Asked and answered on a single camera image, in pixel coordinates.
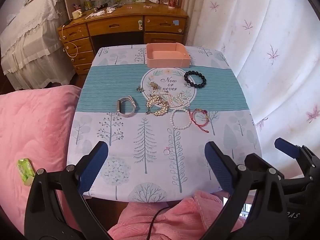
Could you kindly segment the blue flower brooch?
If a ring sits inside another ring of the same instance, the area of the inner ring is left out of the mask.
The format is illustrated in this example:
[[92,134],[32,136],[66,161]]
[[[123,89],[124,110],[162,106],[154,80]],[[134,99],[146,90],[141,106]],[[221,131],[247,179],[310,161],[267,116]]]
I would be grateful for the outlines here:
[[144,92],[144,89],[139,86],[139,87],[136,88],[136,91],[138,91],[139,93],[142,93],[142,92]]

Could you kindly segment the gold flower earrings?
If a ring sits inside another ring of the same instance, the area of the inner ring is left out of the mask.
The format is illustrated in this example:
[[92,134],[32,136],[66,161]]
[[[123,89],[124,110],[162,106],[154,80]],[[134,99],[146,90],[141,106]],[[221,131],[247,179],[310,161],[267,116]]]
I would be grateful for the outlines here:
[[152,88],[152,90],[158,90],[159,89],[159,85],[155,82],[150,82],[150,87]]

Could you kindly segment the green tissue packet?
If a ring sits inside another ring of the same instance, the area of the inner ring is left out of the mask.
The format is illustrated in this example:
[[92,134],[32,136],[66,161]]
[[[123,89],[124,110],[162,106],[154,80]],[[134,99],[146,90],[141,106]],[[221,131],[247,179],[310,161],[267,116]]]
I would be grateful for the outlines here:
[[31,186],[35,178],[35,171],[28,158],[18,159],[17,168],[25,186]]

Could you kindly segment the pink quilt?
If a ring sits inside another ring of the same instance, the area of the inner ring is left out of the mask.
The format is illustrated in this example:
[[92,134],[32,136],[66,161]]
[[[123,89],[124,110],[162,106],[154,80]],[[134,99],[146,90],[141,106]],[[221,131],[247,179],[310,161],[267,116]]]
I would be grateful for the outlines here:
[[47,172],[65,168],[80,93],[79,87],[64,85],[1,95],[1,208],[20,233],[30,187],[17,162],[27,158],[34,170]]

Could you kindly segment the white floral curtain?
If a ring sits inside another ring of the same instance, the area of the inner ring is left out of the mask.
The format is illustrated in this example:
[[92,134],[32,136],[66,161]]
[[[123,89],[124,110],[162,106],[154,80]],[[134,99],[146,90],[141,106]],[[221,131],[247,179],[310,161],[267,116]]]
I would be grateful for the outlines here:
[[319,154],[319,19],[308,0],[182,0],[186,43],[222,52],[258,131],[263,158],[286,177],[298,164],[281,137]]

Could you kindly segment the tree print tablecloth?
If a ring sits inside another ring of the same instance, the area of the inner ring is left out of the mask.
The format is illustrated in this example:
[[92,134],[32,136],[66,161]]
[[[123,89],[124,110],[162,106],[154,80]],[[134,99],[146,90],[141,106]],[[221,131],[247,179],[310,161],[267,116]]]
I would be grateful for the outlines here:
[[[223,54],[188,47],[190,70],[185,84],[181,68],[149,68],[146,46],[100,48],[76,108],[67,162],[76,164],[97,142],[108,157],[88,197],[120,202],[181,200],[202,190],[221,190],[205,155],[213,141],[235,163],[261,154],[257,131],[241,87]],[[150,82],[159,85],[152,90]],[[142,87],[144,92],[136,91]],[[146,114],[150,94],[169,103],[164,116]]]

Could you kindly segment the white lace cover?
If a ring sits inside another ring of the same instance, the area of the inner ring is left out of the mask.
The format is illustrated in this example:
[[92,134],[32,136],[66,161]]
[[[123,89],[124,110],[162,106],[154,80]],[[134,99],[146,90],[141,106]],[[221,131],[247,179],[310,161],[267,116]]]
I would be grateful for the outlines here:
[[68,14],[64,0],[33,0],[1,33],[1,67],[15,90],[67,85],[75,71],[58,27]]

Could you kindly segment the pink paper tray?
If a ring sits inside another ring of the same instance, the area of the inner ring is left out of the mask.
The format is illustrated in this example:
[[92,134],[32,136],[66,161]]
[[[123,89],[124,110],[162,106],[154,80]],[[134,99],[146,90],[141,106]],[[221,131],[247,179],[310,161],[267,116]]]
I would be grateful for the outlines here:
[[189,68],[191,58],[181,43],[148,43],[146,62],[149,68]]

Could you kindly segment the white mug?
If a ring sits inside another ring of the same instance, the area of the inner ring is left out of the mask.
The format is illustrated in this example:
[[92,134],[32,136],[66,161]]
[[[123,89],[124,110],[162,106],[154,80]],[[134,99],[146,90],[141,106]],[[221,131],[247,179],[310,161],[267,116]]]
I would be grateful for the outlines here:
[[75,10],[75,11],[72,12],[72,18],[73,18],[74,20],[79,19],[79,18],[81,18],[81,17],[82,17],[82,11],[81,11],[81,9],[78,9],[78,10]]

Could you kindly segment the wooden desk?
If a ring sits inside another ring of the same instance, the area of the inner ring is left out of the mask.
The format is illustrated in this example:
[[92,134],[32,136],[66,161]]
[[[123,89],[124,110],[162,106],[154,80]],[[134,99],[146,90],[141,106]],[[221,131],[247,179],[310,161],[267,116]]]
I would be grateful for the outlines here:
[[89,12],[68,20],[58,28],[63,50],[75,72],[85,79],[94,57],[102,47],[147,43],[183,43],[188,16],[132,11],[120,7],[114,12],[92,16]]

